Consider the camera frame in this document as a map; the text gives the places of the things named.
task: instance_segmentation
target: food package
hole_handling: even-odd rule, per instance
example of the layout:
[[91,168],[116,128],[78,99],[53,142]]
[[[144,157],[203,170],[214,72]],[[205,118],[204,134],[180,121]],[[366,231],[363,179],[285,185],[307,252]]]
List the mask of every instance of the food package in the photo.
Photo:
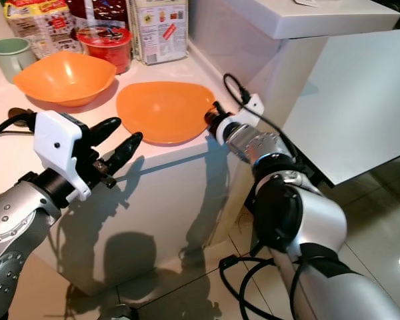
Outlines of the food package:
[[135,57],[146,65],[187,55],[187,0],[129,0]]
[[128,28],[125,0],[67,0],[76,31],[94,25]]
[[73,18],[64,0],[8,0],[3,12],[14,34],[31,41],[37,58],[62,50],[81,52],[80,43],[70,37]]

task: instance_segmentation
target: orange bowl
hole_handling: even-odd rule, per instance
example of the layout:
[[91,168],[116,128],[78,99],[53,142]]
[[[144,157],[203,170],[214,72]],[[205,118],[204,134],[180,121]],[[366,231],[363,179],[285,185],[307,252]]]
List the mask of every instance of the orange bowl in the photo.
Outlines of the orange bowl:
[[115,71],[116,67],[106,60],[61,51],[28,66],[13,81],[37,100],[80,107],[110,86]]

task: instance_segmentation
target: green mug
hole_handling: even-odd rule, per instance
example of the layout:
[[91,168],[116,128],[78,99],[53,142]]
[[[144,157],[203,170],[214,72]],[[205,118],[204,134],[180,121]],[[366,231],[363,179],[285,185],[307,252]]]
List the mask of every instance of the green mug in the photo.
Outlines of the green mug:
[[24,38],[0,40],[0,69],[8,82],[30,64],[37,61],[31,43]]

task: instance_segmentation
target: red lid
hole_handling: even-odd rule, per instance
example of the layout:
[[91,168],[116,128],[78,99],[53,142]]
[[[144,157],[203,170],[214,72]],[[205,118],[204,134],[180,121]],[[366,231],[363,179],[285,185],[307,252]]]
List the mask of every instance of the red lid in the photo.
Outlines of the red lid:
[[77,32],[77,38],[86,45],[95,47],[117,47],[132,39],[129,30],[121,27],[94,25]]

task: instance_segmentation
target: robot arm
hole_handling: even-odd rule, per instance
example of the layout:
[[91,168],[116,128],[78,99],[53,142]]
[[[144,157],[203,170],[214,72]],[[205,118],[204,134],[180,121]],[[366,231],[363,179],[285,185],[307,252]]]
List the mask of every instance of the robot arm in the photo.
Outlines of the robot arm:
[[85,200],[103,182],[115,185],[112,175],[132,158],[142,140],[135,133],[108,159],[92,149],[118,126],[110,118],[88,128],[66,114],[46,111],[35,117],[34,149],[46,168],[40,175],[24,175],[0,194],[0,318],[7,313],[19,274],[31,252],[46,238],[61,210],[78,197]]
[[344,212],[310,183],[278,132],[259,132],[219,104],[205,119],[217,141],[252,168],[253,227],[273,255],[293,318],[400,319],[385,292],[338,259],[347,233]]

